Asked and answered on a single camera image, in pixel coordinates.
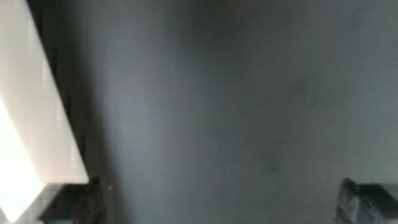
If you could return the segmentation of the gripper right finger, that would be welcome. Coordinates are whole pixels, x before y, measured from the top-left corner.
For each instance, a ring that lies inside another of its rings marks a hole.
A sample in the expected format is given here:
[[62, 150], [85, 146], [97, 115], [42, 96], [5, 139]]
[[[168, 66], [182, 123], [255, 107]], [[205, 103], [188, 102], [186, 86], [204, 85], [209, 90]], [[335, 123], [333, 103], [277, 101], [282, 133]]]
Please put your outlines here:
[[398, 224], [398, 184], [342, 180], [333, 224]]

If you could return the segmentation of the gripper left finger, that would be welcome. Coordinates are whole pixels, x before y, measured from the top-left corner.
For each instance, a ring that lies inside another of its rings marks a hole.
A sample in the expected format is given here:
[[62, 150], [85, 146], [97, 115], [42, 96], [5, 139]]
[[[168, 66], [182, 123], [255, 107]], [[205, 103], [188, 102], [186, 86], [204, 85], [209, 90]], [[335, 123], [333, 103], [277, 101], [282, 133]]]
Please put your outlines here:
[[86, 184], [67, 184], [38, 216], [44, 224], [99, 224], [104, 199], [99, 179]]

